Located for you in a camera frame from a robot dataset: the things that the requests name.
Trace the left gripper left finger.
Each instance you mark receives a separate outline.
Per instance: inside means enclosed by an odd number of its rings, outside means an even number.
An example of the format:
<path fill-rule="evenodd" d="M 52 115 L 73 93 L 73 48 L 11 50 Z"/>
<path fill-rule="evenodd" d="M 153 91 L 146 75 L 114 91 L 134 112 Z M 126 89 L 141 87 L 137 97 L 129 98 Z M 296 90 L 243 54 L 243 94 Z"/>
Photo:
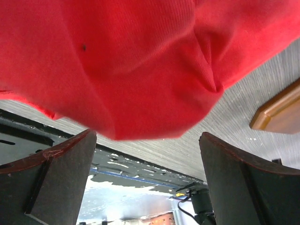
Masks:
<path fill-rule="evenodd" d="M 90 129 L 0 167 L 2 225 L 75 225 L 97 137 Z"/>

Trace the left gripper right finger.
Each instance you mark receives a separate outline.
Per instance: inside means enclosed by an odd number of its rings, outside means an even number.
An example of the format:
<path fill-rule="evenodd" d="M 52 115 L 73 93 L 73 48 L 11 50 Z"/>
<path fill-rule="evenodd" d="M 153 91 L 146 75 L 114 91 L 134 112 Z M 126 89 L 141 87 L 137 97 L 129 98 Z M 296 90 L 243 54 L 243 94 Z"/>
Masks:
<path fill-rule="evenodd" d="M 300 171 L 208 133 L 199 146 L 218 225 L 298 225 Z"/>

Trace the red cloth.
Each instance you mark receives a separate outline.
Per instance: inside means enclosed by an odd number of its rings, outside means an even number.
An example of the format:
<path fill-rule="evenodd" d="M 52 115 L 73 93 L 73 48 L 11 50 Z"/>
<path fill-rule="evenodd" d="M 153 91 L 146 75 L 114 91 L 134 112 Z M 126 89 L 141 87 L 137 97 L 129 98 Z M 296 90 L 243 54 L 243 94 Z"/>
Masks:
<path fill-rule="evenodd" d="M 113 140 L 179 137 L 299 36 L 297 0 L 3 0 L 0 97 Z"/>

